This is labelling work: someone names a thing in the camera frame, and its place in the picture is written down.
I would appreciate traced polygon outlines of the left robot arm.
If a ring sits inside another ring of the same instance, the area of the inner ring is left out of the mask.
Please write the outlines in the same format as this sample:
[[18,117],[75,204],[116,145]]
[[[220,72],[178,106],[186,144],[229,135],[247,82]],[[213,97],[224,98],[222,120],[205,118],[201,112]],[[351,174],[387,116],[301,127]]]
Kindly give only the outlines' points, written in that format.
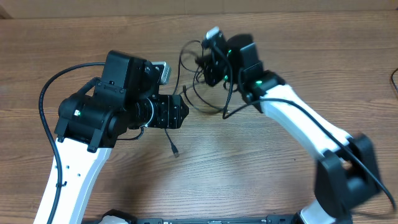
[[178,129],[189,113],[180,95],[161,95],[171,69],[112,50],[95,77],[64,99],[53,131],[54,158],[36,223],[81,223],[96,179],[128,129]]

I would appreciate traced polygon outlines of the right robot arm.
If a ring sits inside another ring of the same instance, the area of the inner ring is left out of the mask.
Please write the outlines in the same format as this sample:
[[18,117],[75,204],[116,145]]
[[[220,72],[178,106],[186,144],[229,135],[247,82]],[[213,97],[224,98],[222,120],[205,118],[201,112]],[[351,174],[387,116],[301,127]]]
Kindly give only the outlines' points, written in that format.
[[202,46],[210,52],[196,63],[206,84],[230,83],[247,106],[277,121],[315,160],[315,201],[292,215],[292,223],[352,223],[351,210],[384,190],[371,140],[332,125],[283,78],[265,70],[252,35],[225,39],[214,28]]

